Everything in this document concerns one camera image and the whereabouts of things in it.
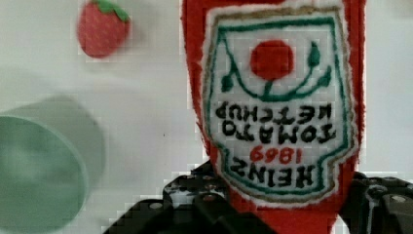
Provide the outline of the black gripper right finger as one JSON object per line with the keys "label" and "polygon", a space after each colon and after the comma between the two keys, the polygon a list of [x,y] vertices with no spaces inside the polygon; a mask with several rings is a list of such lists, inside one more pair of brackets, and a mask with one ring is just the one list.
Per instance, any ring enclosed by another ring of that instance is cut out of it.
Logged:
{"label": "black gripper right finger", "polygon": [[356,173],[339,216],[350,234],[413,234],[412,184]]}

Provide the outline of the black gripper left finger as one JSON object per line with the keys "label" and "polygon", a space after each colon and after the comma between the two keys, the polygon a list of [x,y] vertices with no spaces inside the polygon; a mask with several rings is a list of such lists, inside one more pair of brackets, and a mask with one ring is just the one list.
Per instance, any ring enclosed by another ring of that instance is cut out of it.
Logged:
{"label": "black gripper left finger", "polygon": [[160,199],[134,204],[103,234],[277,234],[230,205],[228,187],[206,162],[167,184]]}

